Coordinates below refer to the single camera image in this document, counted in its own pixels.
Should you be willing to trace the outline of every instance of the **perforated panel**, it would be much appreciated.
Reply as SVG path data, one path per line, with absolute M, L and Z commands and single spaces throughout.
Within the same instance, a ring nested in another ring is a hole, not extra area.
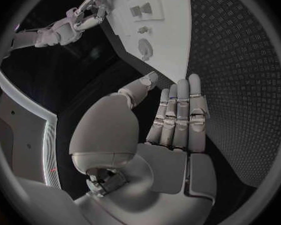
M 197 73 L 207 134 L 238 177 L 257 187 L 281 141 L 281 70 L 263 27 L 239 0 L 191 0 L 187 76 Z

